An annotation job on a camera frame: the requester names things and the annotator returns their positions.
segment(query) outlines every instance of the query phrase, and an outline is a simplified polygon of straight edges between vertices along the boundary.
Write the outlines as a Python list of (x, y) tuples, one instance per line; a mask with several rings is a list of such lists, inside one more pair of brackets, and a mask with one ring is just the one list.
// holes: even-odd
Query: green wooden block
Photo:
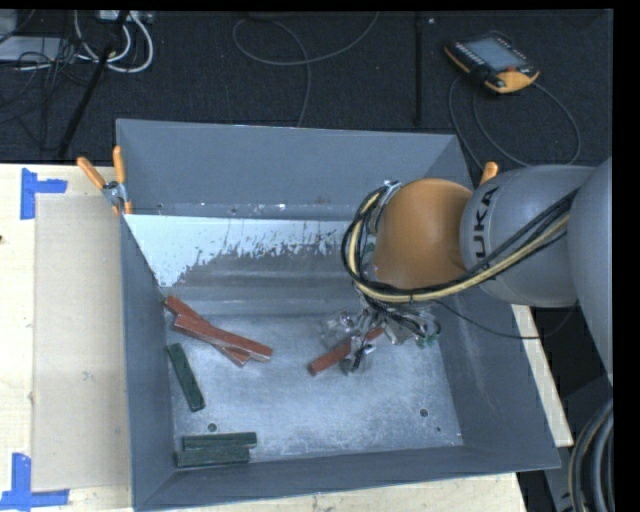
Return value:
[(218, 446), (200, 450), (176, 452), (179, 468), (217, 466), (221, 464), (246, 464), (249, 462), (249, 448), (246, 446)]
[(187, 355), (184, 353), (184, 349), (180, 343), (174, 343), (167, 346), (167, 352), (173, 363), (173, 368), (176, 371), (180, 386), (184, 392), (184, 396), (189, 403), (189, 408), (193, 411), (200, 411), (204, 409), (204, 397), (200, 392), (200, 387), (196, 381), (196, 377), (191, 370)]
[(201, 450), (223, 446), (246, 446), (255, 448), (258, 437), (255, 432), (231, 432), (228, 434), (207, 434), (202, 436), (184, 436), (183, 450)]

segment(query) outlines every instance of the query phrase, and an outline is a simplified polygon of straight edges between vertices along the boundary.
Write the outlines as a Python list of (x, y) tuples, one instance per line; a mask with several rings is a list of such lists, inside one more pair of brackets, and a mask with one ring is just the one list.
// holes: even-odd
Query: scratched metal surface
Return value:
[(170, 365), (176, 448), (183, 435), (255, 431), (252, 461), (462, 444), (436, 344), (378, 338), (361, 374), (307, 365), (332, 347), (323, 321), (359, 302), (340, 260), (344, 221), (129, 216), (165, 295), (214, 325), (273, 348), (238, 368), (210, 345), (171, 329), (207, 406), (188, 408)]

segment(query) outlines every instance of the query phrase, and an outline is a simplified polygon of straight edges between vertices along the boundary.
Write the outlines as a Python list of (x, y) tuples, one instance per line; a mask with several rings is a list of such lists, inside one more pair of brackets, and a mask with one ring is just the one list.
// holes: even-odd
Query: handheld device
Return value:
[(501, 94), (524, 89), (540, 74), (537, 66), (506, 37), (495, 33), (448, 41), (444, 52), (470, 78)]

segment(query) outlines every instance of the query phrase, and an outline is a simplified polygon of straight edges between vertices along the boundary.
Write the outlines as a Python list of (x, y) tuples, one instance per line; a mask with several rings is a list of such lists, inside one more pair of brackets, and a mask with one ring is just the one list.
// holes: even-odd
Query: black pole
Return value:
[(100, 60), (98, 61), (96, 69), (91, 75), (91, 79), (89, 80), (89, 84), (87, 85), (87, 88), (84, 91), (82, 99), (80, 100), (80, 103), (76, 107), (76, 110), (73, 113), (71, 120), (69, 121), (69, 125), (67, 126), (67, 129), (64, 132), (64, 135), (62, 136), (62, 140), (60, 141), (60, 146), (58, 148), (58, 160), (63, 160), (65, 154), (67, 153), (67, 149), (69, 149), (69, 144), (71, 144), (71, 139), (73, 139), (73, 136), (76, 133), (78, 125), (80, 124), (80, 120), (82, 119), (82, 114), (84, 114), (84, 111), (87, 108), (87, 104), (89, 103), (89, 100), (93, 95), (93, 91), (98, 85), (98, 80), (100, 80), (100, 77), (102, 76), (104, 68), (107, 65), (107, 60), (109, 59), (109, 55), (111, 55), (111, 52), (113, 51), (116, 43), (118, 42), (119, 34), (122, 31), (122, 27), (125, 24), (127, 16), (129, 16), (129, 10), (120, 11), (118, 13), (118, 17), (116, 18), (115, 23), (111, 25), (111, 27), (109, 27), (109, 30), (107, 30), (106, 32), (106, 35), (105, 35), (106, 42), (104, 44), (102, 55), (100, 56)]
[(424, 28), (424, 15), (417, 11), (415, 16), (416, 32), (416, 117), (413, 120), (418, 128), (422, 126), (422, 30)]

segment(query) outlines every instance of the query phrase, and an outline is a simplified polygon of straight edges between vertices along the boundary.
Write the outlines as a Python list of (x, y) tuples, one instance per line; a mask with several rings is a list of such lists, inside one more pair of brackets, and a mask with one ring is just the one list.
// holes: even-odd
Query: black floor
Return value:
[[(73, 11), (19, 14), (23, 26), (16, 35), (75, 40)], [(98, 52), (109, 25), (94, 14), (79, 11), (78, 20)], [(107, 69), (71, 140), (65, 134), (96, 67), (76, 61), (22, 71), (15, 62), (0, 63), (0, 162), (72, 163), (85, 155), (109, 165), (118, 118), (453, 133), (452, 113), (474, 179), (477, 164), (487, 160), (508, 170), (597, 166), (611, 156), (612, 10), (425, 11), (418, 17), (413, 11), (155, 11), (146, 26), (154, 45), (150, 67)], [(129, 27), (132, 50), (119, 61), (122, 67), (139, 66), (148, 56), (143, 34)], [(444, 42), (488, 31), (508, 36), (541, 69), (536, 83), (542, 88), (497, 95), (460, 80), (451, 90), (461, 73), (445, 56)], [(122, 38), (115, 44), (122, 48)], [(267, 64), (240, 48), (262, 60), (316, 61)], [(579, 310), (568, 319), (568, 310), (534, 312), (543, 333), (566, 320), (544, 339), (561, 397), (602, 374)], [(530, 511), (553, 510), (541, 474), (520, 478)]]

